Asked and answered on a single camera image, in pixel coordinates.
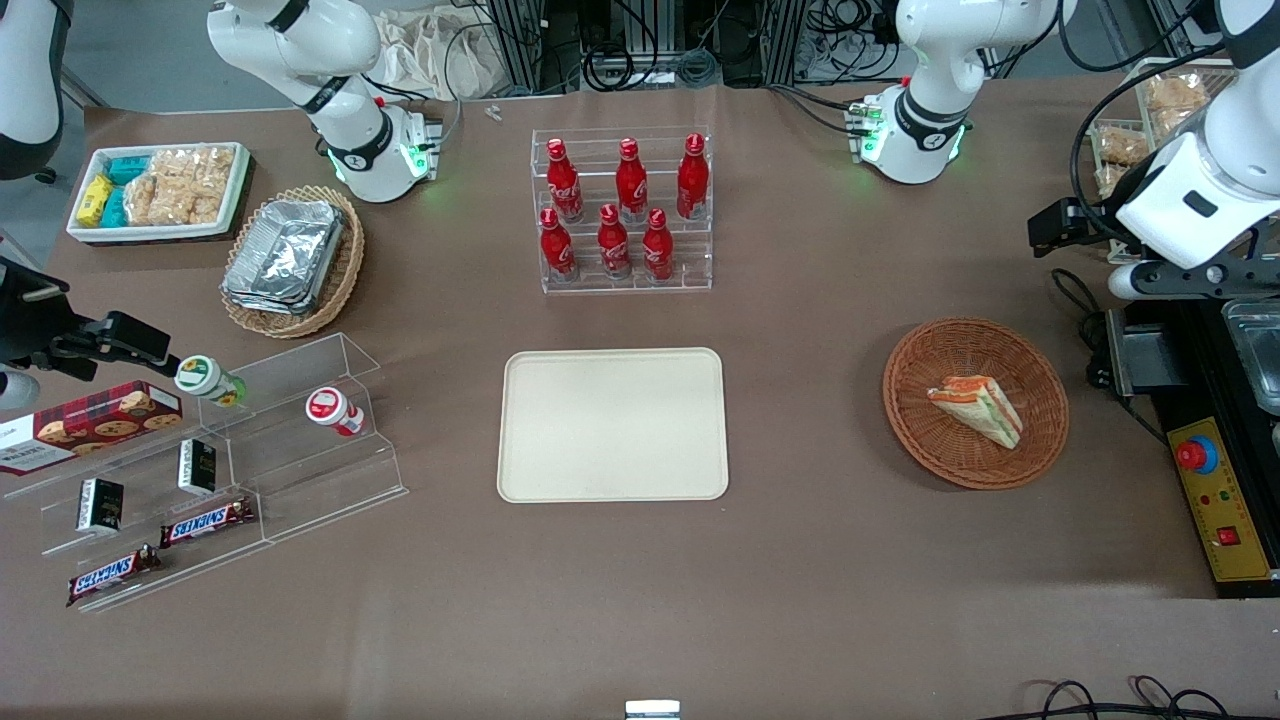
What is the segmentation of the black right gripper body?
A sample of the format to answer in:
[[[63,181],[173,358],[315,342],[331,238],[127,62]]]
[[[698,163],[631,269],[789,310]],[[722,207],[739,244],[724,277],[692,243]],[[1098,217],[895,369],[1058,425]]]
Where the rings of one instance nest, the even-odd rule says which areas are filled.
[[[6,258],[1,264],[1,361],[27,368],[35,354],[73,331],[70,286]]]

